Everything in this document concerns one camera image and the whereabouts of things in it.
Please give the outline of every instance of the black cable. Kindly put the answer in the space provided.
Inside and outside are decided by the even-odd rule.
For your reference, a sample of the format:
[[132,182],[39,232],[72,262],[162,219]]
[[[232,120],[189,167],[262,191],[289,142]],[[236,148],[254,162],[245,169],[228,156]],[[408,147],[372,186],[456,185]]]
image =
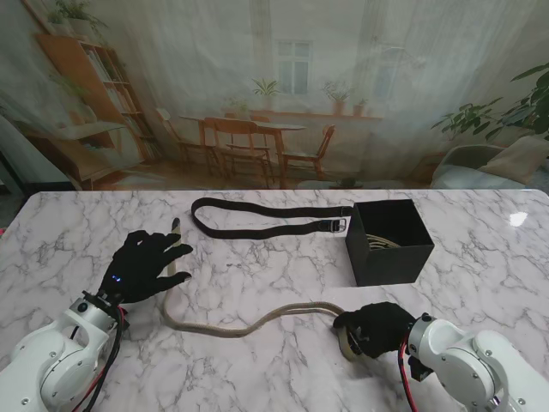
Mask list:
[[84,409],[83,412],[90,412],[92,410],[92,407],[95,405],[95,401],[97,400],[97,397],[101,392],[101,387],[105,382],[106,375],[109,372],[111,365],[114,363],[114,360],[118,355],[118,351],[120,349],[120,341],[122,340],[122,332],[124,330],[124,318],[121,311],[122,309],[119,309],[117,306],[114,306],[113,317],[117,321],[117,333],[114,338],[114,343],[112,345],[111,353],[109,354],[109,357],[106,360],[105,367],[103,368],[103,373],[101,375],[101,378],[100,380],[98,380],[97,385],[95,386],[94,394],[92,395],[92,398],[90,399],[89,404],[87,405],[87,407]]
[[76,332],[78,331],[78,325],[75,326],[75,328],[72,330],[72,333],[70,334],[70,340],[72,341],[75,338]]

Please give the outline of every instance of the tabletop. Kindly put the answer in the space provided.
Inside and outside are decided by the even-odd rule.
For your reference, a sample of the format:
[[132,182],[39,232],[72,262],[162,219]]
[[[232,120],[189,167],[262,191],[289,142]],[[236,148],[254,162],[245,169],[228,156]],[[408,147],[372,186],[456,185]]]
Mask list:
[[[190,218],[192,202],[204,196],[278,208],[412,198],[435,249],[416,283],[357,288],[344,233],[210,239]],[[549,198],[539,191],[40,193],[0,239],[0,368],[27,333],[83,289],[97,290],[128,232],[167,233],[179,217],[183,242],[195,250],[177,261],[193,277],[172,296],[175,318],[236,328],[286,303],[326,300],[355,310],[389,300],[414,316],[429,312],[463,329],[497,330],[548,378],[548,212]],[[210,227],[280,224],[212,208],[198,214]],[[222,339],[169,329],[162,297],[130,309],[130,329],[94,411],[409,411],[396,353],[349,363],[328,316],[284,317],[247,337]],[[423,412],[463,410],[433,375],[411,389]]]
[[[183,116],[183,115],[180,115],[179,116],[180,118],[184,118],[186,120],[195,120],[197,122],[199,121],[202,121],[203,118],[195,118],[195,117],[191,117],[191,116]],[[270,123],[270,122],[255,122],[253,120],[246,120],[246,121],[250,121],[252,123],[255,123],[257,124],[261,129],[265,129],[265,130],[280,130],[280,131],[284,131],[284,130],[304,130],[306,129],[305,126],[300,126],[298,124],[279,124],[279,123]]]

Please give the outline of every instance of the bookshelf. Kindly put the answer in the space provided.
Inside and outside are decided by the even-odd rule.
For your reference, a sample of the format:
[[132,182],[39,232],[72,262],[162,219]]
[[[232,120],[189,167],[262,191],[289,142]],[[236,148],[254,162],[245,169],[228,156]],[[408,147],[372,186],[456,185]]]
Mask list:
[[61,75],[88,90],[82,99],[99,121],[124,124],[145,161],[162,157],[141,103],[113,49],[49,34],[36,34],[36,39]]

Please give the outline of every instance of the black robotic glove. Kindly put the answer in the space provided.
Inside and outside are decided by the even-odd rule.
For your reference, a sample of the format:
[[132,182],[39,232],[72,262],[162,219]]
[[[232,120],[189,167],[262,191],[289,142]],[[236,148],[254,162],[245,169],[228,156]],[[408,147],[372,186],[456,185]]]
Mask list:
[[172,246],[181,238],[175,233],[148,234],[138,230],[128,234],[124,245],[112,257],[98,294],[113,303],[134,303],[177,286],[190,278],[187,272],[158,277],[173,260],[192,252],[189,245]]
[[344,312],[334,320],[334,328],[347,327],[353,344],[370,358],[398,350],[415,318],[395,303],[382,302],[362,306],[358,311]]

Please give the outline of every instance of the white robotic arm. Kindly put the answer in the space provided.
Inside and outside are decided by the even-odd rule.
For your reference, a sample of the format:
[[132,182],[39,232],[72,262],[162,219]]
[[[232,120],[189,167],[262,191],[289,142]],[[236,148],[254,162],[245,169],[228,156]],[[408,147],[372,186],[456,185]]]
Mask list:
[[424,315],[408,338],[415,379],[434,372],[443,388],[470,411],[542,412],[549,383],[502,335],[493,330],[467,333]]
[[[58,320],[25,336],[0,372],[0,409],[48,412],[76,405],[100,372],[100,351],[114,324],[91,301],[79,299]],[[76,326],[85,332],[85,346],[63,334]]]

